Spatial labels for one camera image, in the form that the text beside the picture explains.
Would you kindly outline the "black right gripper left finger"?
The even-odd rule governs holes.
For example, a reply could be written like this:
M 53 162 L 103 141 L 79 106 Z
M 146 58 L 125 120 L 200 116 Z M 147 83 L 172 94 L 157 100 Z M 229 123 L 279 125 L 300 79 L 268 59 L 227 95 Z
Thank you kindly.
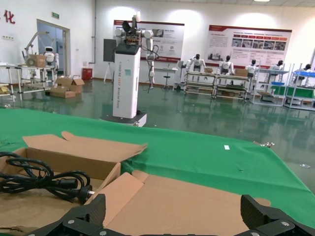
M 60 220 L 38 228 L 27 236 L 97 236 L 103 230 L 106 198 L 97 195 L 89 204 L 70 209 Z

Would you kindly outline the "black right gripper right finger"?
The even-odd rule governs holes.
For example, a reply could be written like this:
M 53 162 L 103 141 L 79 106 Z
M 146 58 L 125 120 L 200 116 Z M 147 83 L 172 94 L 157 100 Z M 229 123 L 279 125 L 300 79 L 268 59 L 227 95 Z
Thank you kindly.
M 248 230 L 242 236 L 314 236 L 315 230 L 278 208 L 263 206 L 250 195 L 241 196 L 241 217 Z

